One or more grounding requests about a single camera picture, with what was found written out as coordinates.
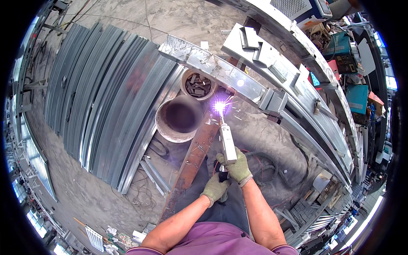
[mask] dark pants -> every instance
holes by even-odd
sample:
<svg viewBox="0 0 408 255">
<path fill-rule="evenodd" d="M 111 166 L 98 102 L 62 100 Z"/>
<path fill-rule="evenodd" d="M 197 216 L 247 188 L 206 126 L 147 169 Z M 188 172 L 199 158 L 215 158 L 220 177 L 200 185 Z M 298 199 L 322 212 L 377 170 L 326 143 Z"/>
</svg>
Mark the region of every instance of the dark pants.
<svg viewBox="0 0 408 255">
<path fill-rule="evenodd" d="M 203 192 L 209 180 L 206 161 L 201 164 L 200 169 L 190 188 L 185 190 L 175 205 L 175 213 L 190 205 Z M 249 234 L 248 218 L 246 217 L 244 197 L 236 181 L 232 181 L 228 188 L 228 199 L 223 202 L 215 202 L 214 205 L 203 213 L 197 222 L 227 222 L 237 226 Z"/>
</svg>

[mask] striped sleeve trim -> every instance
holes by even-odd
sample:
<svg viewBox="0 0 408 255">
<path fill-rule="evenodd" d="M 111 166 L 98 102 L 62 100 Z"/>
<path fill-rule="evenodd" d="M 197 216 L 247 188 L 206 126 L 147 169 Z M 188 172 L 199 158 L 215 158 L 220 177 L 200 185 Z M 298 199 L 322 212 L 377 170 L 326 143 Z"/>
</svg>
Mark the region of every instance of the striped sleeve trim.
<svg viewBox="0 0 408 255">
<path fill-rule="evenodd" d="M 149 247 L 143 247 L 143 246 L 132 247 L 132 248 L 128 249 L 126 253 L 129 253 L 129 252 L 132 252 L 132 251 L 147 251 L 147 252 L 151 252 L 152 254 L 156 254 L 156 255 L 164 255 L 163 253 L 159 252 L 158 250 L 155 250 L 155 249 L 149 248 Z"/>
<path fill-rule="evenodd" d="M 271 251 L 272 251 L 273 253 L 276 253 L 277 251 L 279 251 L 280 249 L 285 248 L 285 247 L 292 248 L 294 251 L 296 251 L 296 252 L 298 253 L 298 251 L 297 251 L 295 248 L 293 248 L 292 246 L 287 245 L 287 244 L 278 245 L 278 246 L 276 246 L 275 248 L 273 248 Z"/>
</svg>

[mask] right arm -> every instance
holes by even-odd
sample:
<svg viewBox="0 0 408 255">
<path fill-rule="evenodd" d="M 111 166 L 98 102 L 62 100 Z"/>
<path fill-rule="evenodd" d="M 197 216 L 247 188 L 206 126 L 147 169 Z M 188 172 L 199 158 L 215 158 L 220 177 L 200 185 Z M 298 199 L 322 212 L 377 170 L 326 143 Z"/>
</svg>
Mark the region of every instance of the right arm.
<svg viewBox="0 0 408 255">
<path fill-rule="evenodd" d="M 253 179 L 242 187 L 242 193 L 248 212 L 249 226 L 256 243 L 269 250 L 286 244 L 278 218 Z"/>
</svg>

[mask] welder's arm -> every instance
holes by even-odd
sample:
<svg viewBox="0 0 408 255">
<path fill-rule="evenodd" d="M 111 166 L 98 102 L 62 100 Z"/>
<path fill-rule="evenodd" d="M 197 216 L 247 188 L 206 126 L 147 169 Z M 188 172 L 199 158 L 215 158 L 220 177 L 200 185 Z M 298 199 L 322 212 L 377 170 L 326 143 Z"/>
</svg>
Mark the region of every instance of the welder's arm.
<svg viewBox="0 0 408 255">
<path fill-rule="evenodd" d="M 220 183 L 218 173 L 206 184 L 203 193 L 189 206 L 157 225 L 142 242 L 142 246 L 153 248 L 166 254 L 190 231 L 193 224 L 205 210 L 227 190 L 229 181 Z"/>
<path fill-rule="evenodd" d="M 286 244 L 279 220 L 253 179 L 242 187 L 242 193 L 248 212 L 249 226 L 256 243 L 269 250 Z"/>
</svg>

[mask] glove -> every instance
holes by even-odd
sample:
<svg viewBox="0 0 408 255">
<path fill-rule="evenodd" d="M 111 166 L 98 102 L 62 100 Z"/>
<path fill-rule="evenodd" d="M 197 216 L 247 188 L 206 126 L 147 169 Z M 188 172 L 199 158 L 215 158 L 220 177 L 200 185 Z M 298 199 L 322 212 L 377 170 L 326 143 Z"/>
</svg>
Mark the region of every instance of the glove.
<svg viewBox="0 0 408 255">
<path fill-rule="evenodd" d="M 210 180 L 208 180 L 207 184 L 205 185 L 204 191 L 200 194 L 200 196 L 204 195 L 210 199 L 210 206 L 208 207 L 210 208 L 211 206 L 213 206 L 215 201 L 222 197 L 222 195 L 230 185 L 231 182 L 229 180 L 220 182 L 218 173 L 216 173 L 213 177 L 211 177 Z"/>
<path fill-rule="evenodd" d="M 253 175 L 251 171 L 249 171 L 245 155 L 237 147 L 235 147 L 235 151 L 237 153 L 237 161 L 234 164 L 226 165 L 224 155 L 221 153 L 217 153 L 215 157 L 221 165 L 227 168 L 230 176 L 237 181 L 239 187 L 242 188 Z"/>
</svg>

